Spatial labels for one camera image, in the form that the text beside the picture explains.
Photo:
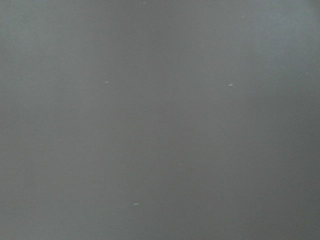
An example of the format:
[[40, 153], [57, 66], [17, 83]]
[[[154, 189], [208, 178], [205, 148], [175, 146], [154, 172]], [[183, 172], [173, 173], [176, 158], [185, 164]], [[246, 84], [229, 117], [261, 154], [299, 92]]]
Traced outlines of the grey laptop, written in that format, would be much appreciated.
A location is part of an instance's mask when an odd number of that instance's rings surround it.
[[317, 0], [3, 0], [3, 240], [317, 240]]

